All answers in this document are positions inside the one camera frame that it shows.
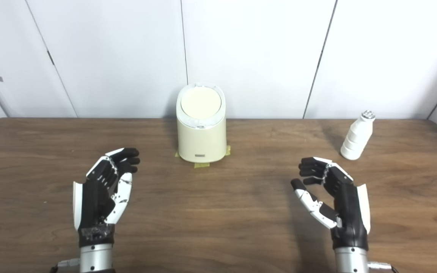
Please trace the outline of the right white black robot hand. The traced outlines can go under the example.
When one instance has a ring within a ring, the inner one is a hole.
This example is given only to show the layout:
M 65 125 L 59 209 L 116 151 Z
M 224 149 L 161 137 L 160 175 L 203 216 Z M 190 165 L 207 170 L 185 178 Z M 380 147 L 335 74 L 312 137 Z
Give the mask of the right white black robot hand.
M 366 185 L 355 185 L 352 176 L 332 160 L 302 158 L 300 178 L 291 180 L 293 190 L 309 214 L 330 229 L 333 249 L 369 250 L 371 211 Z M 308 185 L 321 185 L 333 197 L 328 206 L 308 191 Z

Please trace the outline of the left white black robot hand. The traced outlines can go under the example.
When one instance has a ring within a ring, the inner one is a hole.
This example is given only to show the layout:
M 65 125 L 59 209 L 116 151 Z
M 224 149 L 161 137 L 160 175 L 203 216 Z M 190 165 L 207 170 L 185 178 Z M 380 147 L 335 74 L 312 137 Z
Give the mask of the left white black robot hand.
M 123 215 L 140 163 L 135 147 L 105 153 L 86 174 L 73 183 L 73 219 L 79 247 L 113 244 L 115 226 Z

